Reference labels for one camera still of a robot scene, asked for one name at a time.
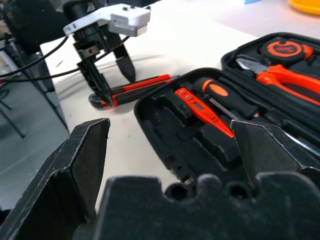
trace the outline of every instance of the floor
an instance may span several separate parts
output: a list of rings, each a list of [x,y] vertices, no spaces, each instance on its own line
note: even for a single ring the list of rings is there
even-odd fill
[[[26,133],[25,138],[19,137],[0,115],[0,208],[12,209],[43,162],[69,133],[30,82],[11,83],[5,88],[9,94],[3,102],[12,110],[0,108]],[[55,92],[47,95],[59,105]]]

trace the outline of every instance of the black cable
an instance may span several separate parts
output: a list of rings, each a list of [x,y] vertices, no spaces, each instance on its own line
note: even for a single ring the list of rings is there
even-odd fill
[[[37,65],[38,63],[40,63],[41,61],[45,60],[47,57],[49,57],[51,54],[53,54],[55,51],[57,51],[59,48],[62,47],[63,44],[65,44],[65,42],[67,41],[68,39],[68,36],[64,37],[64,39],[62,40],[62,42],[60,42],[54,49],[52,49],[51,51],[49,51],[47,54],[43,55],[42,57],[40,57],[39,59],[29,63],[28,65],[26,66],[23,66],[17,70],[14,70],[12,72],[9,72],[9,73],[6,73],[6,74],[2,74],[0,75],[0,78],[5,78],[5,77],[9,77],[9,76],[12,76],[12,75],[15,75],[15,74],[18,74],[18,73],[21,73],[23,72],[24,70],[26,69],[29,69],[35,65]]]
[[[126,36],[122,41],[121,41],[121,44],[123,44],[123,43],[125,43],[125,41],[127,41],[129,39],[129,36]],[[97,62],[97,61],[99,61],[99,60],[101,60],[101,59],[103,59],[105,56],[107,56],[108,54],[110,54],[115,48],[113,48],[110,52],[105,52],[104,54],[102,54],[101,56],[99,56],[98,58],[96,58],[95,60],[94,60],[94,62]],[[64,75],[68,75],[68,74],[73,74],[73,73],[75,73],[75,72],[77,72],[77,71],[79,71],[80,69],[77,67],[77,68],[75,68],[75,69],[72,69],[72,70],[70,70],[70,71],[65,71],[65,72],[62,72],[62,73],[59,73],[59,74],[55,74],[55,75],[50,75],[50,76],[42,76],[42,77],[35,77],[35,78],[29,78],[29,79],[0,79],[0,82],[4,82],[4,83],[24,83],[24,82],[35,82],[35,81],[40,81],[40,80],[47,80],[47,79],[53,79],[53,78],[58,78],[58,77],[62,77],[62,76],[64,76]]]

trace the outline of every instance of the red handled tool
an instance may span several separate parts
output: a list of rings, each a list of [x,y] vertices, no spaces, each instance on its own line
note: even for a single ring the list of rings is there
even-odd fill
[[[271,88],[280,89],[284,93],[320,106],[320,102],[284,86],[284,84],[296,85],[320,95],[320,80],[310,76],[295,73],[286,69],[280,64],[268,67],[259,62],[247,60],[244,58],[238,58],[236,59],[236,62],[241,68],[245,70],[251,70],[256,73],[257,81]]]
[[[261,54],[270,59],[274,64],[297,63],[308,60],[314,50],[306,45],[276,37],[267,41],[260,49]]]
[[[89,96],[90,103],[98,109],[107,109],[116,107],[118,105],[127,104],[132,101],[142,98],[144,95],[150,91],[172,81],[178,76],[171,77],[169,74],[164,74],[161,76],[151,77],[134,83],[129,83],[126,85],[116,86],[111,88],[111,97],[113,101],[113,106],[108,105],[101,97],[97,96],[95,93]]]
[[[179,88],[174,92],[191,109],[193,114],[206,124],[211,124],[225,133],[230,138],[235,135],[232,130],[218,117],[218,115],[203,101],[193,95],[185,87]]]
[[[236,91],[209,77],[201,77],[194,83],[199,94],[207,94],[228,109],[240,111],[246,119],[259,115],[259,107],[245,101]]]

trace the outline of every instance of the orange pliers handle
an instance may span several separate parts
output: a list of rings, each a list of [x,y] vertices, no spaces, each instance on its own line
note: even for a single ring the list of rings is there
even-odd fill
[[[316,94],[320,95],[320,80],[310,76],[295,73],[283,67],[282,65],[270,66],[267,71],[260,72],[256,75],[256,79],[265,85],[275,85],[279,89],[286,91],[287,93],[294,95],[298,98],[306,100],[310,103],[320,106],[320,102],[304,96],[283,84],[292,84],[305,89],[308,89]]]

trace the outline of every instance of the tool case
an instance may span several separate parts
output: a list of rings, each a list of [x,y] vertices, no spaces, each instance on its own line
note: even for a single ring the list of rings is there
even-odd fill
[[[307,45],[314,52],[307,56],[308,59],[304,57],[298,61],[288,58],[288,61],[283,62],[262,53],[266,43],[283,39]],[[320,106],[296,96],[282,94],[282,90],[257,81],[254,72],[242,69],[236,62],[237,58],[244,58],[266,66],[281,63],[287,70],[320,81],[318,49],[320,50],[318,39],[282,32],[266,35],[224,55],[221,59],[222,70],[199,68],[150,92],[135,105],[135,116],[159,158],[181,182],[193,184],[198,176],[209,173],[218,176],[222,184],[231,181],[246,183],[248,177],[235,138],[196,116],[177,91],[190,91],[230,126],[231,118],[212,105],[208,101],[208,95],[196,89],[195,83],[199,78],[213,79],[215,83],[223,84],[258,109],[255,116],[248,118],[242,114],[246,109],[231,109],[224,105],[233,115],[251,122],[274,124],[320,152]],[[312,91],[296,85],[285,86],[320,102],[320,95]],[[311,154],[320,161],[319,154]]]

